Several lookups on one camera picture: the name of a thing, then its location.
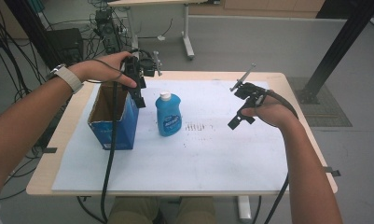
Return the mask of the person's left leg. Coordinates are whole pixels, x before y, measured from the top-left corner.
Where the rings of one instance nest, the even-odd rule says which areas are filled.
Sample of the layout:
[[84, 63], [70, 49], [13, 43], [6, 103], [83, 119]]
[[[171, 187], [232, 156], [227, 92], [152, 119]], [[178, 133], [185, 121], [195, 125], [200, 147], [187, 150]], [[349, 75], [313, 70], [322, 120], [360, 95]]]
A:
[[107, 224], [153, 224], [158, 212], [156, 197], [117, 197]]

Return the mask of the white table mat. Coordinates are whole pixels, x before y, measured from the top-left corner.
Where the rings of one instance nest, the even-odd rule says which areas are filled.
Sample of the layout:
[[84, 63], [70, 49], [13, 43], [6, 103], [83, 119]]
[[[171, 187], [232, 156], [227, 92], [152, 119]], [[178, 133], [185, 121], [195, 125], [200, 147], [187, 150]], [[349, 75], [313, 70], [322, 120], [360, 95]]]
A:
[[[237, 194], [276, 191], [287, 174], [283, 138], [261, 120], [228, 123], [242, 105], [226, 80], [151, 79], [143, 91], [134, 146], [109, 153], [88, 124], [97, 93], [92, 91], [55, 178], [56, 191], [137, 194]], [[181, 99], [182, 128], [163, 137], [155, 102], [161, 91]]]

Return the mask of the grey floor mat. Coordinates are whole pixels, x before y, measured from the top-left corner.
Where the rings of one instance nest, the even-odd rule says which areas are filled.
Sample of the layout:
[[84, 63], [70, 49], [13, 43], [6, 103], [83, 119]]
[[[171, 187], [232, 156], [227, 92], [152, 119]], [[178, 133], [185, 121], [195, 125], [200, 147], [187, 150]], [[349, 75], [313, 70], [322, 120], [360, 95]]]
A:
[[298, 95], [307, 83], [308, 78], [289, 77], [287, 80], [310, 127], [353, 126], [326, 85], [318, 92], [315, 101], [302, 103]]

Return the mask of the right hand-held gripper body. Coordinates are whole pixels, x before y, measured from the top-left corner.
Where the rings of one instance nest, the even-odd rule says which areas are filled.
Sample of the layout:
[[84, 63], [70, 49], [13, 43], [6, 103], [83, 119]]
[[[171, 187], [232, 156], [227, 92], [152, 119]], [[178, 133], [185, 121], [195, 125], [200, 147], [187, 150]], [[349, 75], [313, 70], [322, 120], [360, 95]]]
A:
[[255, 67], [256, 64], [251, 63], [245, 73], [229, 88], [237, 98], [244, 100], [243, 108], [261, 106], [267, 96], [266, 89], [246, 81]]

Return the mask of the white desk with metal legs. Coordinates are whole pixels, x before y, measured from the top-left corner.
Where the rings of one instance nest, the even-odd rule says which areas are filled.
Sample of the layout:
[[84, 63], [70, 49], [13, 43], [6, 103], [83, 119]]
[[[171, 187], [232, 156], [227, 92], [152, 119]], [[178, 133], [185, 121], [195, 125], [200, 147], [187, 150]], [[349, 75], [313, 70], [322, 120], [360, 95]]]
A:
[[154, 6], [154, 5], [183, 5], [184, 6], [184, 25], [183, 30], [181, 32], [182, 40], [186, 49], [187, 57], [190, 60], [193, 60], [195, 57], [194, 50], [192, 48], [190, 39], [189, 39], [189, 5], [190, 4], [200, 4], [206, 2], [207, 0], [116, 0], [112, 2], [108, 2], [110, 7], [122, 7], [126, 10], [129, 28], [131, 32], [132, 38], [132, 47], [134, 49], [138, 49], [138, 36], [137, 33], [134, 31], [133, 27], [133, 15], [132, 15], [132, 7], [139, 7], [139, 6]]

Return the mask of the blue bottle with white cap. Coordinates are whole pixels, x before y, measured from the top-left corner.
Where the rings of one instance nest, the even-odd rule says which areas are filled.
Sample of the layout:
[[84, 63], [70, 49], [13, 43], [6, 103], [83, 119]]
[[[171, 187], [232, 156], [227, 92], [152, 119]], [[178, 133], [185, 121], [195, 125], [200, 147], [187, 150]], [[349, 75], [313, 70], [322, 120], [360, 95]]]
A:
[[161, 136], [177, 133], [182, 127], [181, 99], [169, 91], [163, 91], [156, 101], [157, 124]]

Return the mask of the person's right leg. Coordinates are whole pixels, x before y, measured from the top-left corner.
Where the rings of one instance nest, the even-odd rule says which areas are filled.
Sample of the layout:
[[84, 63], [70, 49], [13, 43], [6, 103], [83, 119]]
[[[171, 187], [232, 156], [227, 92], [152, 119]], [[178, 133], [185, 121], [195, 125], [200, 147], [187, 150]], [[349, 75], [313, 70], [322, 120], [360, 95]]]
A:
[[213, 197], [183, 197], [176, 224], [216, 224]]

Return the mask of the blue cardboard box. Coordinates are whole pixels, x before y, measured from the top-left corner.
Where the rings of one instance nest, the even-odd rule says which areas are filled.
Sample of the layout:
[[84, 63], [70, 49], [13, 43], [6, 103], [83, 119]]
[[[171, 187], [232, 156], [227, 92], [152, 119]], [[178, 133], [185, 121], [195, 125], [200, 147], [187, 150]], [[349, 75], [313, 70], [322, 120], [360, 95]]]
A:
[[[104, 150], [112, 143], [114, 94], [112, 83], [101, 84], [94, 100], [88, 124]], [[133, 149], [139, 115], [131, 95], [121, 87], [117, 89], [115, 150]]]

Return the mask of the person's right hand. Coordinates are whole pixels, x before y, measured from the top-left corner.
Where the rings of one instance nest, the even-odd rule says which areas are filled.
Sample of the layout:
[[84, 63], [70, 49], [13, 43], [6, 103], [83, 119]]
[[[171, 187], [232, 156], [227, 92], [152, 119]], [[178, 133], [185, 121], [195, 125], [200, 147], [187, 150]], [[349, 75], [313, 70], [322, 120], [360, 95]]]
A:
[[291, 110], [271, 96], [267, 96], [261, 106], [244, 108], [242, 114], [246, 117], [258, 117], [281, 130], [298, 121]]

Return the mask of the person's leg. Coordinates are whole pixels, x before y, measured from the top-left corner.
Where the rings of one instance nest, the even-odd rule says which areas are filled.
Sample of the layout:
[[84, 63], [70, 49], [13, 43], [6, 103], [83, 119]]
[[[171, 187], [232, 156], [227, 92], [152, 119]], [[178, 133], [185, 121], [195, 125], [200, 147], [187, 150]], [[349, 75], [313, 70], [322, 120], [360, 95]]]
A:
[[183, 197], [176, 224], [216, 224], [213, 197]]
[[153, 224], [158, 212], [156, 197], [117, 197], [107, 224]]

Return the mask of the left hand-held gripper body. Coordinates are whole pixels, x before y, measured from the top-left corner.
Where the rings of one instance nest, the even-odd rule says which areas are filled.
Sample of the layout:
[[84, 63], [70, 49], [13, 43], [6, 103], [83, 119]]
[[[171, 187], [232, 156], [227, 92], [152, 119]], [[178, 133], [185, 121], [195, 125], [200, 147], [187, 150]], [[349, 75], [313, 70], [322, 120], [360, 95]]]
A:
[[127, 57], [121, 62], [120, 71], [123, 75], [130, 78], [161, 76], [162, 62], [159, 59], [159, 53], [144, 49], [130, 50], [131, 57]]

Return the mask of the white table leg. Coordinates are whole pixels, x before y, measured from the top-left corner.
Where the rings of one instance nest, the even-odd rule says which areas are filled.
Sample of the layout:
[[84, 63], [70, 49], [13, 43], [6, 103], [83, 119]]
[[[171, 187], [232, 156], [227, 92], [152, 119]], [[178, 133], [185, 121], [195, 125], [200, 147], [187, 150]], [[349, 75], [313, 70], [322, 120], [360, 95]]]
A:
[[240, 221], [248, 223], [252, 221], [251, 206], [248, 196], [237, 197], [238, 215]]

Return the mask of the black metal frame post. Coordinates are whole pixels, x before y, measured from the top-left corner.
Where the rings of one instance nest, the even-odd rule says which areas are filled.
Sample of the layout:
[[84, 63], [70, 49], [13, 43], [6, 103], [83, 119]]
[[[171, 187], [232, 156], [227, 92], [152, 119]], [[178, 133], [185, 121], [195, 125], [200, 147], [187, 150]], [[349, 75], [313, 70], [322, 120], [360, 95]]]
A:
[[301, 104], [318, 103], [318, 93], [374, 15], [374, 0], [361, 0], [340, 29], [306, 85], [297, 90]]

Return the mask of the person's left hand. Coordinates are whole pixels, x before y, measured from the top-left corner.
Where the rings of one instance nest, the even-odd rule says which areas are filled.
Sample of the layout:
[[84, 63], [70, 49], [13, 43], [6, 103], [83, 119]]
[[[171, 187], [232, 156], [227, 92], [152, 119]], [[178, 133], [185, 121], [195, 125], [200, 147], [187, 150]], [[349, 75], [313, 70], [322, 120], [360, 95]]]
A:
[[69, 70], [77, 75], [81, 82], [87, 80], [116, 81], [127, 87], [135, 88], [137, 86], [136, 82], [124, 76], [120, 71], [121, 62], [130, 56], [129, 52], [122, 51], [74, 64], [69, 67]]

